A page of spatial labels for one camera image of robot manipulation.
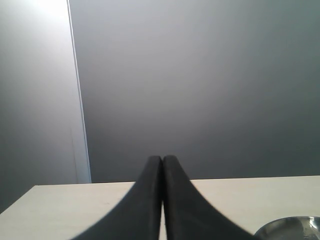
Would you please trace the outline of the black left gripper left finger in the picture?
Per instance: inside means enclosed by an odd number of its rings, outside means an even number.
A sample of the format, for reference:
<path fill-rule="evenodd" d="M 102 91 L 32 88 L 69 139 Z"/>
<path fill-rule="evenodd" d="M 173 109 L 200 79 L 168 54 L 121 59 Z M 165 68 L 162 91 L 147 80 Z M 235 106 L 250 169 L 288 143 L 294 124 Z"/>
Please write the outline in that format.
<path fill-rule="evenodd" d="M 163 162 L 148 158 L 127 194 L 102 219 L 79 234 L 78 240 L 159 239 L 163 190 Z"/>

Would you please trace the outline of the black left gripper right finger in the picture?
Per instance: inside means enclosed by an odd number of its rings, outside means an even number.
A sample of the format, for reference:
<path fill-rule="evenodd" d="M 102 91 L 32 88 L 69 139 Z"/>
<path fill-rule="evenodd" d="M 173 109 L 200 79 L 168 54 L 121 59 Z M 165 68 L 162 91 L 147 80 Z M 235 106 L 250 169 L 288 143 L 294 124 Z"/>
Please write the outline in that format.
<path fill-rule="evenodd" d="M 196 189 L 174 155 L 163 159 L 168 240 L 251 240 L 253 235 L 215 209 Z"/>

